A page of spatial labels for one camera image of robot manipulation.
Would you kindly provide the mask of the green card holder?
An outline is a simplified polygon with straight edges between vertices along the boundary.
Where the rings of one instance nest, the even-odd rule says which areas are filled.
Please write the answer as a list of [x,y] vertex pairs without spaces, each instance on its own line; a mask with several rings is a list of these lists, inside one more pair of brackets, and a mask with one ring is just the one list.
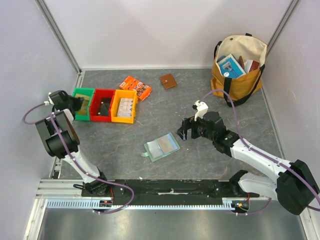
[[145,143],[144,148],[145,152],[141,152],[140,155],[145,158],[149,157],[152,162],[158,161],[181,149],[171,132]]

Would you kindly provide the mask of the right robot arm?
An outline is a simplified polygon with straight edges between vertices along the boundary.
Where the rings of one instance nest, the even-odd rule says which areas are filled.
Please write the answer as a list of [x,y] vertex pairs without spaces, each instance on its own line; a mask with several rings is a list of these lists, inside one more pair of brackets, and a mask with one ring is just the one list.
[[294,215],[300,215],[314,199],[320,198],[320,189],[305,162],[299,159],[290,162],[255,147],[238,133],[228,130],[218,112],[210,111],[203,117],[184,118],[176,133],[185,141],[188,131],[192,139],[208,139],[218,152],[240,160],[264,174],[261,177],[239,171],[229,184],[233,196],[255,193],[275,199]]

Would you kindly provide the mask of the orange credit card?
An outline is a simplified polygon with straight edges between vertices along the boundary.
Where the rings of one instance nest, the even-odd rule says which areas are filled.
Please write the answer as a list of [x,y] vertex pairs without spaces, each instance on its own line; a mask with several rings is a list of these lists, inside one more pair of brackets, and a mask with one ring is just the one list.
[[76,93],[75,94],[76,98],[83,98],[83,102],[81,104],[81,107],[79,109],[79,111],[77,112],[78,115],[80,116],[87,116],[87,108],[89,105],[89,101],[90,101],[90,97],[88,95],[84,95],[84,94],[80,94],[80,93]]
[[164,154],[168,154],[175,149],[167,135],[158,138],[157,142]]

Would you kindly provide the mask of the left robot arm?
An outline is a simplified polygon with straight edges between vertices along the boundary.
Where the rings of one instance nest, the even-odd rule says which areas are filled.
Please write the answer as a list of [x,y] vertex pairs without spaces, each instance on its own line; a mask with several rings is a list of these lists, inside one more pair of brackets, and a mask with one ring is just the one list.
[[112,187],[80,150],[80,139],[72,126],[83,102],[83,97],[71,96],[64,90],[49,93],[48,103],[53,105],[53,111],[37,121],[35,127],[46,152],[68,163],[81,176],[82,183],[73,187],[80,189],[83,197],[105,197],[112,193]]

